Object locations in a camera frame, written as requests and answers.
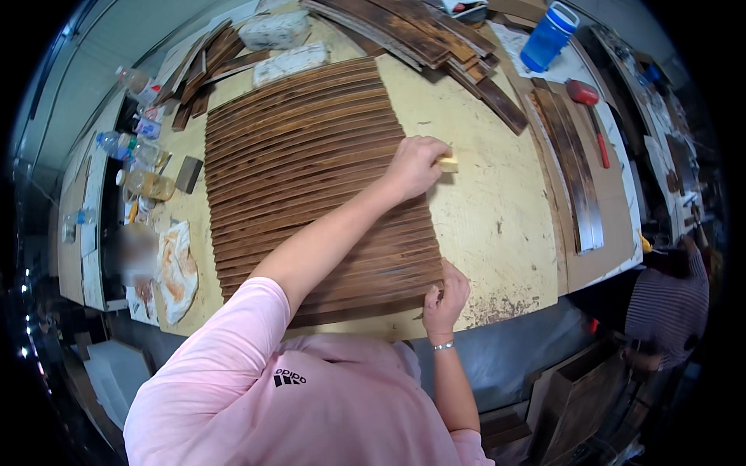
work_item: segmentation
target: stained rag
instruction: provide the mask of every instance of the stained rag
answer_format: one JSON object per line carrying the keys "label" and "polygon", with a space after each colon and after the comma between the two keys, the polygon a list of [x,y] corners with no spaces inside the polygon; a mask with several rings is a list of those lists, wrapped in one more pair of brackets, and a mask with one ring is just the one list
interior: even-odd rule
{"label": "stained rag", "polygon": [[197,291],[197,263],[189,254],[189,222],[182,221],[160,236],[157,281],[173,325],[187,313]]}

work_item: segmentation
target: white foam block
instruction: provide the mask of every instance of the white foam block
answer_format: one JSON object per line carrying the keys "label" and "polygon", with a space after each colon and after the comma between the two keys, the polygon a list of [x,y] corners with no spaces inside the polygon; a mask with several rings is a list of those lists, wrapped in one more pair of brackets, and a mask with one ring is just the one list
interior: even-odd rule
{"label": "white foam block", "polygon": [[313,42],[268,58],[254,67],[254,88],[329,63],[323,42]]}
{"label": "white foam block", "polygon": [[238,36],[249,50],[290,50],[311,34],[307,17],[306,10],[254,16],[238,30]]}

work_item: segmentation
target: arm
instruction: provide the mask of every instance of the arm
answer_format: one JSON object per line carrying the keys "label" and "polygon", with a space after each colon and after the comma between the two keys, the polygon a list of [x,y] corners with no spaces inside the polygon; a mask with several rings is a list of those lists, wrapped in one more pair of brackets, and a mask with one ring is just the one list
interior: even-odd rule
{"label": "arm", "polygon": [[250,277],[277,282],[290,302],[292,318],[303,299],[337,267],[379,217],[436,182],[441,169],[435,159],[450,152],[444,142],[433,137],[404,139],[382,178],[287,239],[257,265]]}
{"label": "arm", "polygon": [[694,239],[691,236],[682,236],[679,244],[683,245],[689,255],[689,273],[693,277],[707,280],[707,270],[704,268],[704,262],[702,262],[702,253],[697,248]]}
{"label": "arm", "polygon": [[650,372],[655,372],[660,368],[661,359],[663,358],[661,354],[649,355],[640,353],[633,348],[625,348],[623,354],[624,360],[629,362],[634,368]]}
{"label": "arm", "polygon": [[[454,339],[454,325],[469,296],[468,280],[443,259],[445,290],[438,301],[433,287],[425,296],[422,323],[433,346]],[[480,431],[479,412],[455,347],[436,350],[435,406],[449,432],[461,429]]]}

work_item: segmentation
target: wall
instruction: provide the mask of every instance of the wall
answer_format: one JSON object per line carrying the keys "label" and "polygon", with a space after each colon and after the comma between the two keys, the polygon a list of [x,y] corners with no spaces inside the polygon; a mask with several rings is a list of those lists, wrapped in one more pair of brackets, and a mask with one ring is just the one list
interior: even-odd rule
{"label": "wall", "polygon": [[689,82],[676,47],[642,0],[568,0],[580,13],[580,25],[598,23],[616,33],[637,51],[650,55],[663,68],[674,89]]}
{"label": "wall", "polygon": [[[20,159],[17,165],[21,167],[16,171],[16,177],[21,180],[16,181],[22,181],[23,186],[28,187],[25,192],[26,232],[34,234],[46,231],[49,202],[40,190],[59,198],[62,173],[69,163],[70,149],[116,85],[116,68],[120,65],[132,66],[172,33],[175,36],[173,39],[185,37],[184,31],[196,30],[217,14],[247,1],[99,0],[93,6],[79,28],[80,33],[71,34],[62,46],[44,86],[36,117],[26,125],[41,68],[25,90],[11,132],[10,149],[17,148],[13,158]],[[82,33],[104,11],[81,42]],[[80,47],[73,55],[78,44]],[[155,74],[153,70],[158,70],[169,48],[166,44],[163,50],[152,54],[145,63],[147,72]],[[65,73],[70,57],[73,58]],[[60,91],[54,103],[54,94],[60,82]],[[47,134],[43,138],[50,113]],[[23,180],[24,173],[28,172],[26,168],[33,165],[35,160],[32,178],[38,187]]]}

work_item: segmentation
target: red handle tool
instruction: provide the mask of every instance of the red handle tool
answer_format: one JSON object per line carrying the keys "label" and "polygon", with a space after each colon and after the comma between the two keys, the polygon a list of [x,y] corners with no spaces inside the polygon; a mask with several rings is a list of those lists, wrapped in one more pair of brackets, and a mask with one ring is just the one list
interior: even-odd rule
{"label": "red handle tool", "polygon": [[567,81],[566,87],[570,98],[578,104],[585,105],[586,109],[588,109],[588,114],[591,116],[591,123],[593,124],[593,131],[596,133],[596,139],[598,140],[598,147],[601,149],[601,161],[604,163],[604,168],[608,169],[610,165],[609,155],[606,152],[606,143],[604,142],[604,137],[601,136],[601,129],[598,127],[598,121],[592,108],[598,102],[596,89],[575,79]]}

